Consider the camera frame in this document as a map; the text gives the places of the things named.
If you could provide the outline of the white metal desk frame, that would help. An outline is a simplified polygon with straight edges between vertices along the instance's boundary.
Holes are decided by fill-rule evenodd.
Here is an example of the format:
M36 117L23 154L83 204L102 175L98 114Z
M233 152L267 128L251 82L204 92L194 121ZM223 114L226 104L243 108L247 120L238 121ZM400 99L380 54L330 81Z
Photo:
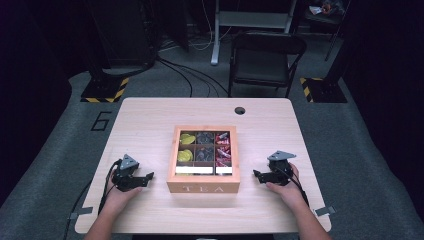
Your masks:
M280 29L288 33L294 17L297 0L290 0L287 13L221 11L220 0L215 0L214 42L211 65L219 63L220 28L221 27L253 27Z

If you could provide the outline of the black yellow striped base plate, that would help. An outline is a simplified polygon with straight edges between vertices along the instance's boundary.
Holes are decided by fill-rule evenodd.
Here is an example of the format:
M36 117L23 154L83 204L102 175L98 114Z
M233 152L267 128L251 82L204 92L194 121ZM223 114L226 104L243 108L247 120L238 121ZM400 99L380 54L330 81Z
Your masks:
M306 100L310 103L346 103L347 99L338 83L328 83L322 78L301 78Z
M81 102L118 102L123 95L128 82L128 78L112 78L102 81L91 80L81 94Z

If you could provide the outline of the black folding chair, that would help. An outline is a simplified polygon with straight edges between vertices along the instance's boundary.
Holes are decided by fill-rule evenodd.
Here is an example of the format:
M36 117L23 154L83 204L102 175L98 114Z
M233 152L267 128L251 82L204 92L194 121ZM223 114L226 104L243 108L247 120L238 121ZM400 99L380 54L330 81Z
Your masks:
M289 96L298 63L306 52L306 42L279 32L247 31L231 44L228 97L235 83L285 88Z

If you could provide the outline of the person's right hand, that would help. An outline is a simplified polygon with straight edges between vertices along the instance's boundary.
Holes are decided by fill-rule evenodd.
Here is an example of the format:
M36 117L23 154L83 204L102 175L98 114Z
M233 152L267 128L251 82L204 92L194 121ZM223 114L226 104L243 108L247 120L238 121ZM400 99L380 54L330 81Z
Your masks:
M281 186L267 182L266 187L277 193L290 210L295 211L308 207L308 204L303 198L298 169L294 164L291 164L291 167L293 169L293 179L287 185Z

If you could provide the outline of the grey tape strip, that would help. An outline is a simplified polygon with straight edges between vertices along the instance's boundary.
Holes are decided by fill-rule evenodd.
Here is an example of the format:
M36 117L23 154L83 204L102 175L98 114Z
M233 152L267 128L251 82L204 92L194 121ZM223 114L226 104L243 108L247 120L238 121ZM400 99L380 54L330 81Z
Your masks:
M331 215L336 212L336 209L333 206L325 206L319 209L314 210L317 216Z
M68 219L69 220L74 220L74 219L77 219L80 215L91 214L92 211L93 211L93 208L92 207L85 207L85 208L73 210L70 213Z

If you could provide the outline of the person's left hand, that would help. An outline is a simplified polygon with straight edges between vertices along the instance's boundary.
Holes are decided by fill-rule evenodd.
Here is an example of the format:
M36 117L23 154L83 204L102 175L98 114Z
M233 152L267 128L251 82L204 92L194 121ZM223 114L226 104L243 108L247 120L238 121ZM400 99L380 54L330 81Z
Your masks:
M117 217L126 205L143 190L137 187L132 190L122 192L115 187L111 180L108 181L107 196L102 213L108 216Z

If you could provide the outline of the wooden tea box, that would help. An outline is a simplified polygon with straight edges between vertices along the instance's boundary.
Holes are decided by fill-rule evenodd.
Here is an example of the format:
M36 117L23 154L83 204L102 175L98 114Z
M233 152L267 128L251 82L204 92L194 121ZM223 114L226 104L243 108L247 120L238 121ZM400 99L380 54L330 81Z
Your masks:
M215 140L213 144L182 145L180 135L188 133L194 135L198 132L212 132ZM229 145L216 144L216 134L229 132ZM212 147L214 149L213 161L196 161L195 154L198 148ZM216 167L216 149L225 147L231 151L231 167ZM193 160L179 162L177 153L189 149L193 153ZM180 125L174 128L172 149L167 177L167 185L171 193L237 193L240 186L240 164L238 154L238 139L235 126L190 126Z

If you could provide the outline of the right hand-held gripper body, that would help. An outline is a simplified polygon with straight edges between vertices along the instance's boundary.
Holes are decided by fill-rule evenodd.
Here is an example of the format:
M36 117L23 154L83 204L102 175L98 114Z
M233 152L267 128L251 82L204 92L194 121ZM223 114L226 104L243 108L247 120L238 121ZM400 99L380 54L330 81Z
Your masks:
M270 182L287 185L293 176L293 169L288 160L294 158L295 154L277 150L268 157L268 167L271 170Z

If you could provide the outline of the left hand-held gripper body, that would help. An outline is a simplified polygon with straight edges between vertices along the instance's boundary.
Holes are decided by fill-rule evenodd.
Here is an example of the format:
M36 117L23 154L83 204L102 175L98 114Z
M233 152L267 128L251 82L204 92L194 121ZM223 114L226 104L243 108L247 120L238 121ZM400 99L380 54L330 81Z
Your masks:
M136 188L133 185L133 181L136 180L133 174L138 168L139 162L128 154L125 154L118 163L118 167L112 178L112 183L122 192Z

